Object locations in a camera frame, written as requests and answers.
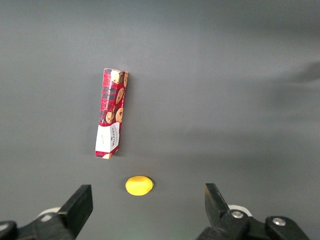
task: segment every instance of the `chocolate chip cookie package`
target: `chocolate chip cookie package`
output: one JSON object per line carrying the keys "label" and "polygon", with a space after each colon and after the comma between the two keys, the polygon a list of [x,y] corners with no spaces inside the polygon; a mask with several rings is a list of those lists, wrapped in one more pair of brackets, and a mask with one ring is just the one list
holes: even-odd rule
{"label": "chocolate chip cookie package", "polygon": [[104,69],[100,120],[95,142],[97,158],[110,159],[119,149],[128,75],[127,71]]}

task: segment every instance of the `yellow fruit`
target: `yellow fruit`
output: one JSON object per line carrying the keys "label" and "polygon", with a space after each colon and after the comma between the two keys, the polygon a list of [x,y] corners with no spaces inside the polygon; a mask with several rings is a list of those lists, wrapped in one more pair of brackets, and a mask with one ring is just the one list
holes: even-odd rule
{"label": "yellow fruit", "polygon": [[154,183],[146,176],[133,176],[125,183],[128,193],[134,196],[142,196],[150,192]]}

